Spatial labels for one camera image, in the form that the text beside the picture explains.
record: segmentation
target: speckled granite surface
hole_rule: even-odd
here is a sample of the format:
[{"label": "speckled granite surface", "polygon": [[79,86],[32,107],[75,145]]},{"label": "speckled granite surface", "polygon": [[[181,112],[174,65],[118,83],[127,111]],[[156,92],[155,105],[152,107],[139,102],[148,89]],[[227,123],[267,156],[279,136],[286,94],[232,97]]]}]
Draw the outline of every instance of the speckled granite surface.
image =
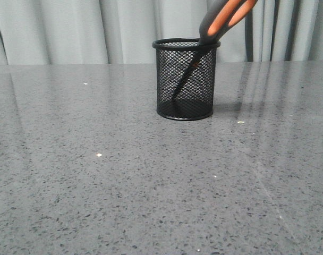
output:
[{"label": "speckled granite surface", "polygon": [[218,64],[195,122],[155,73],[0,66],[0,254],[323,254],[323,62]]}]

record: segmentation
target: scissor handle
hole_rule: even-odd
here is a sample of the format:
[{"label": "scissor handle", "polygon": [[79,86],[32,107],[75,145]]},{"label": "scissor handle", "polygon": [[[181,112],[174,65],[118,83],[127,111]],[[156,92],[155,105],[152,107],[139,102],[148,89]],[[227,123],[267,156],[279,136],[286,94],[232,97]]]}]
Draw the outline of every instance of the scissor handle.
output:
[{"label": "scissor handle", "polygon": [[216,43],[250,12],[256,2],[257,0],[216,0],[199,27],[199,44]]}]

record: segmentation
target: pen holder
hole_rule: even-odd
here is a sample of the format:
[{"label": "pen holder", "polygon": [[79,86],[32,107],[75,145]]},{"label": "pen holder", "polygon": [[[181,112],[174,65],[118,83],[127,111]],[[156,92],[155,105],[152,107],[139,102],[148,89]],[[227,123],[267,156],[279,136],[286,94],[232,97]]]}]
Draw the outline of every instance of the pen holder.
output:
[{"label": "pen holder", "polygon": [[[154,41],[157,60],[157,113],[165,118],[194,121],[213,113],[216,48],[220,43],[197,45],[199,38],[173,38]],[[188,73],[190,63],[199,61]],[[181,80],[182,89],[176,93]]]}]

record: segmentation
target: gray curtain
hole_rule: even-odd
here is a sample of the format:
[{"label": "gray curtain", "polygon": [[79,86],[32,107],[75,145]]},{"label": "gray curtain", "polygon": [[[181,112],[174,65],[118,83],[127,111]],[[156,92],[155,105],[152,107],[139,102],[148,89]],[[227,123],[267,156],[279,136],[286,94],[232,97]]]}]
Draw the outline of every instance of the gray curtain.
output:
[{"label": "gray curtain", "polygon": [[[152,41],[198,37],[212,0],[0,0],[0,65],[154,63]],[[258,0],[218,62],[323,60],[323,0]]]}]

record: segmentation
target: scissors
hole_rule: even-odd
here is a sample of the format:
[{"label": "scissors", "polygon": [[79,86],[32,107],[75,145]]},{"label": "scissors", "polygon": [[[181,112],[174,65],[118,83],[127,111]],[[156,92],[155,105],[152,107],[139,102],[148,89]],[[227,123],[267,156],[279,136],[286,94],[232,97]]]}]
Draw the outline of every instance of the scissors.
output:
[{"label": "scissors", "polygon": [[[216,0],[200,24],[198,45],[217,43],[226,32],[251,11],[256,2],[257,0]],[[194,54],[173,92],[173,100],[183,89],[192,72],[198,67],[200,59],[206,54],[207,50],[199,50]]]}]

